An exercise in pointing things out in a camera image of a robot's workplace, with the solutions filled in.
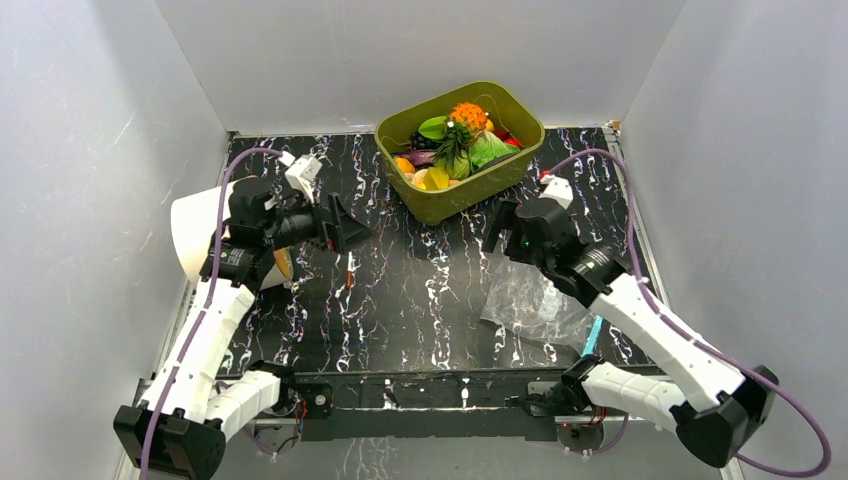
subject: red vegetable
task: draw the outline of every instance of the red vegetable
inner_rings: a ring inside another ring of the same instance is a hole
[[[415,168],[423,168],[433,164],[433,156],[435,154],[435,150],[414,150],[412,152],[400,153],[396,156],[409,160],[409,163]]]
[[[495,130],[492,133],[494,133],[496,137],[498,137],[498,138],[500,138],[501,140],[504,140],[504,141],[506,141],[506,139],[509,138],[509,130],[507,130],[505,128],[498,128],[497,130]]]

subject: purple vegetable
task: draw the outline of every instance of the purple vegetable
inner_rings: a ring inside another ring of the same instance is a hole
[[[409,160],[409,163],[411,163],[415,168],[423,168],[429,167],[433,164],[433,156],[435,154],[435,150],[413,150],[411,152],[398,154],[397,156]]]

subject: green leaf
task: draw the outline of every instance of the green leaf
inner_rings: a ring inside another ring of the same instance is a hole
[[[445,124],[448,117],[435,117],[427,120],[418,127],[418,133],[430,140],[441,140],[445,137]]]

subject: clear plastic bag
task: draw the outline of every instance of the clear plastic bag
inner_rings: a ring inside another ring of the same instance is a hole
[[[577,352],[586,346],[595,314],[559,292],[532,265],[504,259],[492,279],[481,318],[516,335]]]

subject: yellow fruit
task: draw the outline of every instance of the yellow fruit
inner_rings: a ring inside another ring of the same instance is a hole
[[[424,185],[427,185],[427,190],[441,190],[448,188],[450,179],[440,167],[430,167],[427,170],[427,176],[424,177]]]
[[[415,175],[412,177],[412,180],[410,180],[410,182],[412,182],[413,185],[418,185],[419,183],[424,182],[424,177],[427,176],[428,170],[428,168],[422,168],[421,170],[418,170],[417,172],[415,172]]]
[[[409,160],[403,157],[395,157],[395,163],[398,165],[398,168],[403,173],[415,173],[415,167],[410,163]]]
[[[449,118],[455,122],[468,125],[471,133],[482,131],[486,128],[486,122],[489,121],[486,112],[479,105],[467,102],[457,105]]]

